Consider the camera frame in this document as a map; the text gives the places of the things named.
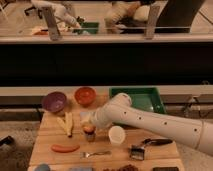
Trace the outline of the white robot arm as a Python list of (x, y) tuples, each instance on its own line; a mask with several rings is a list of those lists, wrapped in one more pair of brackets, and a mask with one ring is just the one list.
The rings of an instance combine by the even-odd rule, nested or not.
[(133, 108), (126, 93), (119, 93), (103, 106), (81, 115), (81, 124), (104, 129), (112, 123), (142, 128), (213, 156), (212, 123)]

